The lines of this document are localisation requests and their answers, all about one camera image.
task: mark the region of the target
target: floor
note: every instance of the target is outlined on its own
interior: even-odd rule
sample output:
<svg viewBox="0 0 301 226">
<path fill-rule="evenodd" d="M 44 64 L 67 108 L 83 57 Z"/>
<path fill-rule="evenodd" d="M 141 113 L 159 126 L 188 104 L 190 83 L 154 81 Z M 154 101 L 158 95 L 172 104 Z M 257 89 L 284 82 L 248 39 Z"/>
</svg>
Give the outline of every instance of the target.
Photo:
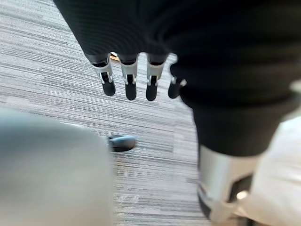
<svg viewBox="0 0 301 226">
<path fill-rule="evenodd" d="M 138 137 L 115 154 L 118 226 L 208 226 L 196 194 L 197 142 L 191 111 L 167 96 L 167 60 L 153 102 L 145 98 L 146 57 L 139 57 L 137 98 L 107 97 L 90 63 L 50 0 L 0 3 L 0 105 L 89 127 L 99 135 Z"/>
</svg>

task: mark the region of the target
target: robotic hand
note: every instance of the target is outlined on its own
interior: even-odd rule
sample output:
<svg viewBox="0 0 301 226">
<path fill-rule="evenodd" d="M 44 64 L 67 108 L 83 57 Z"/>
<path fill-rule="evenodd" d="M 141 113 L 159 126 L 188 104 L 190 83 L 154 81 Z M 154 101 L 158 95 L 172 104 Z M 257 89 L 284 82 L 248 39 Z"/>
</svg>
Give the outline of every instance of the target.
<svg viewBox="0 0 301 226">
<path fill-rule="evenodd" d="M 250 190 L 260 155 L 282 117 L 299 104 L 300 4 L 283 1 L 54 0 L 104 92 L 115 93 L 110 52 L 126 96 L 136 96 L 136 60 L 149 54 L 146 97 L 156 98 L 168 53 L 170 97 L 192 108 L 198 132 L 198 194 L 212 221 L 228 218 Z M 182 80 L 187 85 L 180 85 Z"/>
</svg>

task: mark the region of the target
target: gray blurry object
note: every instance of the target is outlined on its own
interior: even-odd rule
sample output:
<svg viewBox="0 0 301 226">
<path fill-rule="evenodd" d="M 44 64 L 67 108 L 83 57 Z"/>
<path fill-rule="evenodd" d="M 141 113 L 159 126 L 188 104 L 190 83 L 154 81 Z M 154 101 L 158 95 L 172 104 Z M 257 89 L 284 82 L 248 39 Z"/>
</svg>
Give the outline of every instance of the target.
<svg viewBox="0 0 301 226">
<path fill-rule="evenodd" d="M 0 109 L 0 225 L 111 226 L 109 139 Z"/>
</svg>

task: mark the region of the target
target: black sleeve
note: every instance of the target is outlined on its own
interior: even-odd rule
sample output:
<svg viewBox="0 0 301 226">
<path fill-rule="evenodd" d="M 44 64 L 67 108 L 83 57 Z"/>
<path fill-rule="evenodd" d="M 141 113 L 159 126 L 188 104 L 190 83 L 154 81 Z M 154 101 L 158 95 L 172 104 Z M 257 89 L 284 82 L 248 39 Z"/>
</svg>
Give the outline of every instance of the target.
<svg viewBox="0 0 301 226">
<path fill-rule="evenodd" d="M 199 143 L 263 152 L 296 108 L 301 3 L 295 0 L 54 0 L 86 56 L 173 52 Z"/>
<path fill-rule="evenodd" d="M 144 7 L 141 15 L 151 5 Z M 299 104 L 290 84 L 300 78 L 301 3 L 171 1 L 160 8 L 144 24 L 178 55 L 170 70 L 187 81 L 181 97 L 199 143 L 237 156 L 263 152 Z"/>
</svg>

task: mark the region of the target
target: white fabric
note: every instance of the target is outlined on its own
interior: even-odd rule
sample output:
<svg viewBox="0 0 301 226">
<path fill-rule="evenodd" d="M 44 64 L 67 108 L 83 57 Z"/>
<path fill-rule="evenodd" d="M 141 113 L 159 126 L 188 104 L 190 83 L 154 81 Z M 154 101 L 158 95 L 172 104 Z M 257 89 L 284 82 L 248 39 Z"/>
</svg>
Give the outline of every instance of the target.
<svg viewBox="0 0 301 226">
<path fill-rule="evenodd" d="M 280 124 L 236 213 L 270 226 L 301 226 L 301 117 Z"/>
</svg>

